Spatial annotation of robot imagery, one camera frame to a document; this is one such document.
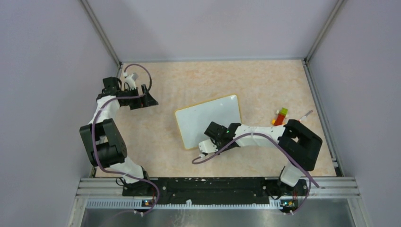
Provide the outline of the yellow framed whiteboard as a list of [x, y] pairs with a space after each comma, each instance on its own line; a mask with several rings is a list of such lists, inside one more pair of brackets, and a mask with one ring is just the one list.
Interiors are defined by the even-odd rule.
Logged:
[[242, 122], [236, 94], [177, 109], [174, 116], [185, 150], [197, 148], [200, 142], [207, 139], [204, 132], [211, 122], [225, 127]]

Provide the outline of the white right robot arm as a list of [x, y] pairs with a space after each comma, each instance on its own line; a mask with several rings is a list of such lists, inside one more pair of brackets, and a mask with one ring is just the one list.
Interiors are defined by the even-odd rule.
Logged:
[[270, 127], [242, 123], [225, 127], [211, 122], [204, 133], [208, 139], [198, 144], [201, 157], [248, 146], [278, 148], [288, 159], [277, 182], [278, 191], [284, 195], [290, 195], [299, 179], [314, 170], [323, 144], [317, 134], [294, 119]]

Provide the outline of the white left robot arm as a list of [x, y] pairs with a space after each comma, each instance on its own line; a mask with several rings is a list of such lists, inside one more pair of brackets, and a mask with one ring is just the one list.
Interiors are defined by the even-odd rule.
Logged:
[[119, 174], [126, 183], [134, 184], [139, 195], [150, 193], [152, 183], [144, 168], [128, 157], [128, 149], [114, 121], [121, 107], [130, 110], [158, 105], [149, 93], [149, 88], [136, 85], [137, 73], [125, 74], [124, 80], [115, 77], [103, 79], [104, 88], [96, 98], [96, 111], [79, 133], [88, 159], [94, 167], [107, 173]]

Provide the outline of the white whiteboard marker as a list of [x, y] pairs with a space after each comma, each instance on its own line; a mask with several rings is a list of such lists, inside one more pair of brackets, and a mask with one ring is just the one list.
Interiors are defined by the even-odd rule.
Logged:
[[305, 115], [303, 115], [303, 116], [299, 119], [299, 121], [300, 121], [300, 122], [301, 122], [301, 121], [304, 121], [312, 112], [313, 112], [313, 110], [308, 111]]

